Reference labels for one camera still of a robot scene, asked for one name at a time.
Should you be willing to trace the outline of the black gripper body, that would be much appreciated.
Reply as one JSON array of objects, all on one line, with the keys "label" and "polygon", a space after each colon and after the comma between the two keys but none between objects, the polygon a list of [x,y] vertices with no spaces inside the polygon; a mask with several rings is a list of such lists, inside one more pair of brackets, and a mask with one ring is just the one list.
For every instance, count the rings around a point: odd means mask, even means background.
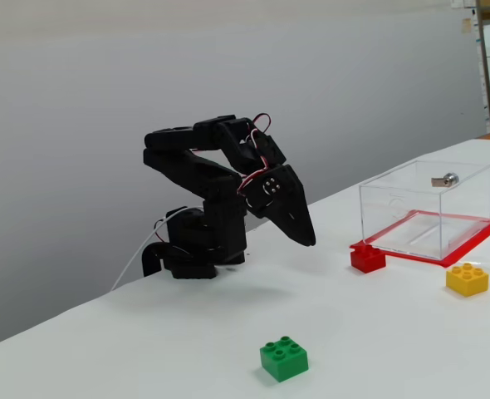
[{"label": "black gripper body", "polygon": [[279,211],[278,190],[279,179],[275,177],[259,176],[251,180],[243,188],[248,210],[259,219],[277,219]]}]

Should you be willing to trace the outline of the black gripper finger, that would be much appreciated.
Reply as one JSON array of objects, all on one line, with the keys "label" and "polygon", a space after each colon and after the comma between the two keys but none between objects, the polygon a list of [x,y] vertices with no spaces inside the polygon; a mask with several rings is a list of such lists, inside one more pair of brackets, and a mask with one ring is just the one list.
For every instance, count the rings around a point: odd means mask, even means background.
[{"label": "black gripper finger", "polygon": [[281,165],[261,178],[266,204],[264,215],[289,239],[311,247],[316,244],[316,235],[306,203],[303,185],[293,168]]}]

